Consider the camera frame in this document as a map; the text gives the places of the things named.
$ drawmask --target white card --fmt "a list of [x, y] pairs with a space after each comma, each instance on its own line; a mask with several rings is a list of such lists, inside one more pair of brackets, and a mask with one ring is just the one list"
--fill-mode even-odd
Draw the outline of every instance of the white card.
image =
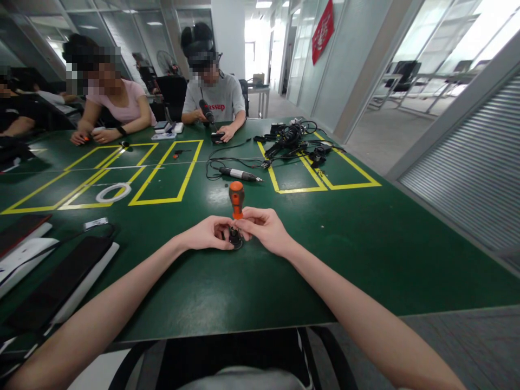
[[105, 225], [107, 223], [108, 223], [108, 218], [103, 217], [100, 219], [96, 219], [92, 222], [87, 222], [83, 226], [84, 226], [85, 230], [88, 230], [88, 229], [92, 228], [93, 226]]

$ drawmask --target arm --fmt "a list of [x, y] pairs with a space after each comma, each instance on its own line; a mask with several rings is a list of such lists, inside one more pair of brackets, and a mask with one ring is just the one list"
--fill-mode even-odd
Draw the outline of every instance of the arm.
[[74, 314], [34, 352], [5, 389], [67, 389], [121, 332], [146, 294], [183, 252], [204, 248], [233, 249], [228, 241], [231, 222], [227, 217], [208, 217], [173, 237]]
[[[152, 125], [152, 113], [150, 112], [148, 98], [143, 94], [138, 97], [137, 103], [139, 104], [139, 118], [122, 126], [127, 134], [137, 133]], [[122, 136], [116, 129], [106, 129], [94, 134], [94, 140], [100, 144], [107, 144]]]
[[397, 388], [465, 389], [442, 358], [378, 302], [294, 241], [274, 210], [245, 207], [235, 221], [248, 241], [256, 236], [271, 252], [285, 257], [325, 301], [339, 323]]
[[202, 113], [202, 110], [198, 108], [197, 103], [191, 94], [190, 86], [186, 88], [186, 96], [184, 97], [184, 107], [181, 121], [185, 125], [191, 125], [197, 121], [207, 122], [206, 117]]
[[62, 97], [63, 97], [63, 100], [65, 101], [66, 104], [74, 103], [76, 101], [76, 99], [77, 99], [76, 95], [64, 95]]
[[77, 131], [72, 134], [70, 140], [74, 145], [81, 145], [85, 143], [83, 137], [90, 136], [94, 126], [101, 115], [101, 106], [94, 103], [92, 100], [87, 99], [85, 103], [85, 110], [81, 120], [77, 124]]
[[217, 134], [223, 134], [221, 139], [224, 142], [228, 142], [231, 138], [233, 138], [238, 129], [240, 129], [242, 125], [244, 125], [246, 120], [244, 95], [242, 95], [242, 88], [240, 86], [240, 83], [236, 78], [233, 77], [230, 81], [229, 87], [231, 88], [231, 100], [233, 102], [233, 112], [235, 114], [235, 120], [232, 124], [222, 126], [217, 131]]

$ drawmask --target red banner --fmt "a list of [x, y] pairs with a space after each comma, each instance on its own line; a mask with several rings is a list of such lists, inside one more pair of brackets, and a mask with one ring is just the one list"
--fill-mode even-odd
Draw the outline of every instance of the red banner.
[[320, 58], [321, 53], [325, 50], [325, 46], [329, 42], [334, 32], [334, 10], [332, 0], [329, 0], [323, 15], [321, 16], [318, 27], [313, 35], [313, 65]]

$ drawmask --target screwdriver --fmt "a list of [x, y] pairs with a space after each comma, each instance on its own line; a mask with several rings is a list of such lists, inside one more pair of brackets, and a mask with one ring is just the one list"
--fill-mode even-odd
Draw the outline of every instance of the screwdriver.
[[240, 181], [234, 181], [229, 186], [229, 198], [233, 205], [233, 218], [242, 219], [242, 205], [244, 204], [244, 186]]
[[261, 178], [256, 177], [252, 173], [248, 173], [248, 172], [244, 172], [244, 171], [240, 171], [240, 170], [234, 170], [231, 168], [220, 167], [218, 169], [218, 171], [223, 175], [236, 177], [237, 179], [242, 179], [242, 180], [246, 180], [246, 181], [263, 181]]

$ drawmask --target hand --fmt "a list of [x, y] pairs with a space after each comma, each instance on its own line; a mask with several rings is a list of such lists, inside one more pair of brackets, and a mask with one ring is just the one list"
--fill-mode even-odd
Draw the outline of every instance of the hand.
[[198, 110], [193, 111], [195, 118], [201, 122], [207, 122], [206, 115], [202, 112], [202, 110], [199, 108]]
[[220, 137], [221, 140], [224, 142], [228, 142], [233, 136], [235, 135], [237, 131], [231, 127], [231, 126], [222, 126], [218, 131], [217, 134], [223, 134], [222, 137]]
[[232, 250], [235, 247], [229, 242], [229, 226], [233, 220], [228, 217], [211, 216], [177, 237], [187, 249], [216, 248]]
[[78, 130], [72, 133], [72, 136], [70, 137], [70, 142], [72, 142], [74, 145], [83, 145], [85, 141], [85, 137], [89, 137], [88, 133]]
[[99, 132], [93, 133], [92, 135], [94, 136], [94, 140], [100, 144], [107, 144], [123, 136], [114, 128], [101, 130]]
[[233, 221], [233, 226], [241, 229], [244, 240], [256, 236], [267, 250], [282, 257], [296, 244], [273, 209], [244, 207], [242, 213], [244, 218]]

